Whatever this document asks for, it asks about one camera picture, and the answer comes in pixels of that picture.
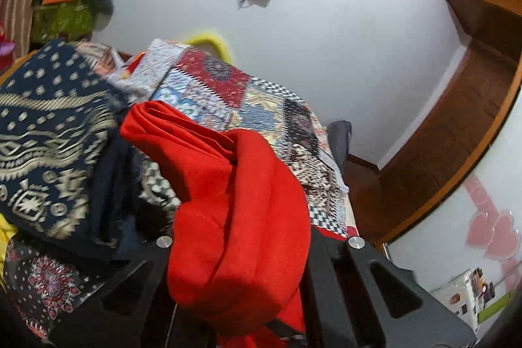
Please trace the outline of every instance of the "metal bolt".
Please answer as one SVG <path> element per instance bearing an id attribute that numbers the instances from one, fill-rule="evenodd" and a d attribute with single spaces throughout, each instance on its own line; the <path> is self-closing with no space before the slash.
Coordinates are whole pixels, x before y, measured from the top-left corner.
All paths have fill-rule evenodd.
<path id="1" fill-rule="evenodd" d="M 352 236 L 348 239 L 348 245 L 355 249 L 361 249 L 365 246 L 366 242 L 359 236 Z"/>
<path id="2" fill-rule="evenodd" d="M 161 236 L 156 240 L 156 245 L 160 248 L 169 248 L 172 245 L 172 238 L 170 236 Z"/>

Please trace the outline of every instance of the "heart wall sticker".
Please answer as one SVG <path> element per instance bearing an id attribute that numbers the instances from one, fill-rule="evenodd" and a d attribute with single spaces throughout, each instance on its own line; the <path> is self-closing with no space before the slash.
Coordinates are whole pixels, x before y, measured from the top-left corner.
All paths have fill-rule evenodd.
<path id="1" fill-rule="evenodd" d="M 487 222 L 487 214 L 481 211 L 475 213 L 469 223 L 466 244 L 476 249 L 486 249 L 493 243 L 495 229 Z"/>
<path id="2" fill-rule="evenodd" d="M 487 247 L 484 257 L 496 261 L 514 257 L 520 248 L 521 236 L 513 230 L 511 213 L 509 211 L 500 213 L 493 228 L 493 241 Z"/>

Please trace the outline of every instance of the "red fabric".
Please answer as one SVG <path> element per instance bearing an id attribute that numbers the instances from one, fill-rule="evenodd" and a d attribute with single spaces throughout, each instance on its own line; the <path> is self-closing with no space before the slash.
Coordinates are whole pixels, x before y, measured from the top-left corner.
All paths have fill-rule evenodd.
<path id="1" fill-rule="evenodd" d="M 301 185 L 265 139 L 206 129 L 161 101 L 133 106 L 121 135 L 184 202 L 168 267 L 173 299 L 223 335 L 275 318 L 298 289 L 311 225 Z"/>
<path id="2" fill-rule="evenodd" d="M 288 342 L 270 329 L 262 326 L 247 336 L 218 337 L 218 345 L 224 348 L 286 348 Z"/>
<path id="3" fill-rule="evenodd" d="M 301 303 L 301 292 L 297 290 L 291 301 L 284 306 L 276 317 L 284 324 L 290 326 L 303 335 L 306 333 L 304 326 L 303 305 Z"/>
<path id="4" fill-rule="evenodd" d="M 132 74 L 134 73 L 134 71 L 138 68 L 139 66 L 139 63 L 140 61 L 142 60 L 142 58 L 145 56 L 145 52 L 141 52 L 139 53 L 138 55 L 136 55 L 136 57 L 134 58 L 134 60 L 128 65 L 128 67 L 125 69 L 127 71 L 127 73 L 129 74 Z"/>
<path id="5" fill-rule="evenodd" d="M 359 236 L 359 231 L 357 230 L 356 227 L 346 226 L 346 234 L 348 235 L 349 238 L 352 236 Z"/>
<path id="6" fill-rule="evenodd" d="M 0 21 L 0 71 L 14 62 L 12 56 L 14 50 L 15 43 L 5 38 L 4 23 Z"/>

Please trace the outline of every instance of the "patchwork quilt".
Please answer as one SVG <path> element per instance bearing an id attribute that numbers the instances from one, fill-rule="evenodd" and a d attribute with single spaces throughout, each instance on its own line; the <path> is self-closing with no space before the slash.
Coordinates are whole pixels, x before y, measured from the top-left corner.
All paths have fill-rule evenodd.
<path id="1" fill-rule="evenodd" d="M 134 102 L 165 101 L 213 130 L 259 132 L 301 182 L 312 223 L 338 237 L 357 234 L 348 188 L 332 157 L 326 130 L 292 91 L 192 46 L 159 39 L 132 76 L 117 86 Z M 149 170 L 144 167 L 144 187 L 165 199 L 170 185 L 152 166 L 149 161 Z"/>

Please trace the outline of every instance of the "green basket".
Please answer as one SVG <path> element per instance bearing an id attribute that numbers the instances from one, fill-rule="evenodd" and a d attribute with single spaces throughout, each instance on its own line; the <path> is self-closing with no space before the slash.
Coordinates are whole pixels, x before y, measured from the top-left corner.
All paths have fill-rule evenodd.
<path id="1" fill-rule="evenodd" d="M 45 44 L 60 36 L 77 40 L 92 32 L 95 19 L 85 0 L 35 5 L 31 41 Z"/>

